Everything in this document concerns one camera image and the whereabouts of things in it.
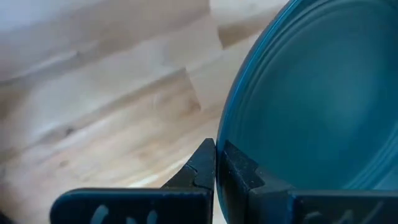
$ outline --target teal plate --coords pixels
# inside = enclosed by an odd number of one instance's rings
[[[398,190],[397,7],[289,2],[231,87],[218,155],[230,141],[299,189]]]

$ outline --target wooden floor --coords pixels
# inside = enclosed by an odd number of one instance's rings
[[[104,2],[85,10],[110,7]],[[152,12],[159,2],[141,7]],[[140,14],[129,26],[129,35],[142,31],[138,39],[110,34],[39,62],[20,54],[19,67],[1,65],[1,211],[19,223],[48,223],[52,202],[70,189],[159,187],[202,140],[216,137],[242,61],[285,1],[163,2],[186,5],[167,8],[177,13],[169,21]],[[7,40],[23,52],[19,44],[27,40],[15,36],[42,39],[38,30],[54,26],[10,32]],[[46,54],[33,49],[26,51]],[[225,223],[217,199],[215,205],[213,223]]]

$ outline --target light wood surface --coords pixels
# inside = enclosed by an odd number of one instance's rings
[[[164,184],[216,137],[240,65],[284,3],[73,0],[31,23],[0,17],[0,210],[48,223],[67,190]],[[216,198],[213,220],[225,223]]]

